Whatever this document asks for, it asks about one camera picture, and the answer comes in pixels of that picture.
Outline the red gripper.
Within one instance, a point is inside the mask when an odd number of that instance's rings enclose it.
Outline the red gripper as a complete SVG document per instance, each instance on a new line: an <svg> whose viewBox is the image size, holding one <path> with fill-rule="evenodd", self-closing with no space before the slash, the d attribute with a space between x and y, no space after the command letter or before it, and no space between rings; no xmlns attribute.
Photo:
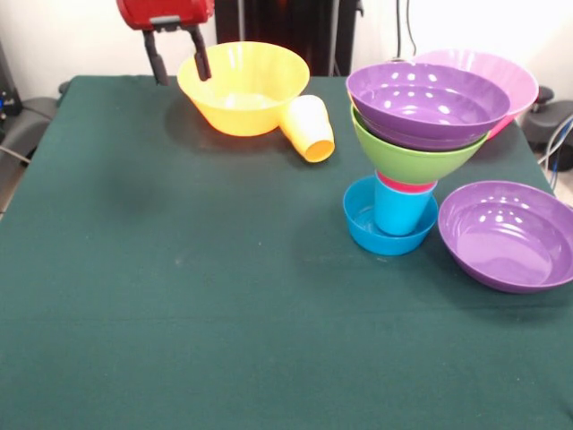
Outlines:
<svg viewBox="0 0 573 430"><path fill-rule="evenodd" d="M214 0L117 0L116 5L130 28L143 30L145 50L157 85L167 86L169 78L156 49L154 30L175 26L188 27L195 45L194 60L200 80L205 82L211 78L205 42L197 25L213 15Z"/></svg>

